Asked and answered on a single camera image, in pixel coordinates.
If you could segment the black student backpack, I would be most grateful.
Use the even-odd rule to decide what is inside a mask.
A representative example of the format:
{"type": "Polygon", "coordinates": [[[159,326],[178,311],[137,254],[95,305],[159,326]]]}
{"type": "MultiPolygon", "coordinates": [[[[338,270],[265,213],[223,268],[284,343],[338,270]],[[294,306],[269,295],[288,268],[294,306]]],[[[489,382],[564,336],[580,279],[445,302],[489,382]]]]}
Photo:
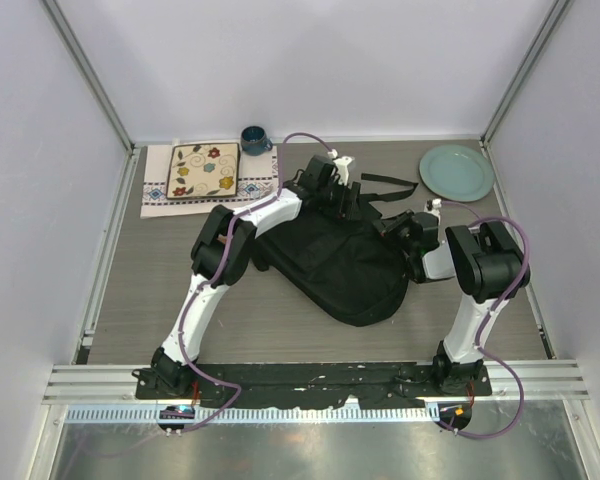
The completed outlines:
{"type": "Polygon", "coordinates": [[[406,256],[379,235],[373,222],[382,214],[372,203],[403,200],[417,188],[414,182],[394,177],[364,173],[362,178],[402,189],[360,192],[360,220],[302,209],[296,219],[260,235],[252,255],[257,270],[275,268],[328,315],[354,327],[389,319],[402,305],[409,285],[406,256]]]}

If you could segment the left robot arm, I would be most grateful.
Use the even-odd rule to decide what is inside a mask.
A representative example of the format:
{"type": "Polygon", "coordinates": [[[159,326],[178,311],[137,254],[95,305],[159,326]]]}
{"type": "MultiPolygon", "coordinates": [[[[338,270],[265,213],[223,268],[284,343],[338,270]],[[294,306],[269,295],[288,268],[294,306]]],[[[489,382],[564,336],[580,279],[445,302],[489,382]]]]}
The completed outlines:
{"type": "Polygon", "coordinates": [[[201,375],[195,362],[210,320],[229,287],[244,275],[258,236],[294,220],[302,209],[326,206],[348,187],[355,160],[331,150],[314,156],[297,180],[244,207],[215,207],[192,248],[192,274],[173,328],[154,352],[140,387],[180,399],[201,375]]]}

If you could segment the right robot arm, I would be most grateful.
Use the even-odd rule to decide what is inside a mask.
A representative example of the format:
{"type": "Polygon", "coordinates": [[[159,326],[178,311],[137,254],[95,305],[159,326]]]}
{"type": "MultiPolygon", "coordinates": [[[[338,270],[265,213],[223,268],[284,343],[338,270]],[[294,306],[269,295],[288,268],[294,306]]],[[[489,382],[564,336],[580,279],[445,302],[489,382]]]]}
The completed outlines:
{"type": "Polygon", "coordinates": [[[427,382],[444,395],[470,391],[487,353],[484,341],[503,308],[530,280],[529,242],[520,226],[502,217],[450,226],[439,239],[440,215],[407,211],[374,227],[406,254],[407,278],[417,284],[457,281],[461,302],[440,342],[427,382]]]}

